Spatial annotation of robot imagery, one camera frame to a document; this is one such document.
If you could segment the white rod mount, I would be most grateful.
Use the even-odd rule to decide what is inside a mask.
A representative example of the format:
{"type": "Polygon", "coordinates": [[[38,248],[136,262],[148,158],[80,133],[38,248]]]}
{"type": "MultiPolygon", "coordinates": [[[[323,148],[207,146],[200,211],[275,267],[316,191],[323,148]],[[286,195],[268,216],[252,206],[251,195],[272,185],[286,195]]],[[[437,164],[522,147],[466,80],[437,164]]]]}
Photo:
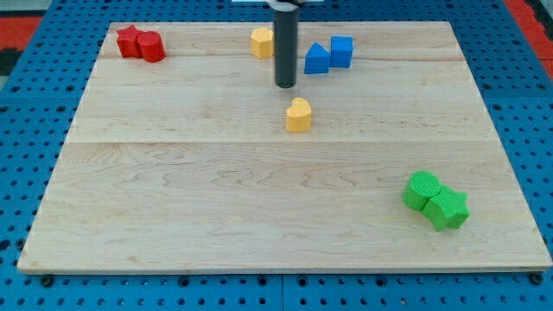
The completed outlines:
{"type": "Polygon", "coordinates": [[[323,5],[323,0],[232,0],[234,5],[268,5],[274,10],[294,10],[309,5],[323,5]]]}

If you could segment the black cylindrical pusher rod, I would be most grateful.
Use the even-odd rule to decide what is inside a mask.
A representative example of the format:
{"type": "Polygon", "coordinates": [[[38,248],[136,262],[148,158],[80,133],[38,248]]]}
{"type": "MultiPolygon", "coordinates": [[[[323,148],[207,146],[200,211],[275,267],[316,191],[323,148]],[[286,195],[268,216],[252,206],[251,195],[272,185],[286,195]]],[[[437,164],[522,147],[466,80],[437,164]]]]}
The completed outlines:
{"type": "Polygon", "coordinates": [[[273,6],[275,82],[278,87],[296,84],[298,11],[295,5],[273,6]]]}

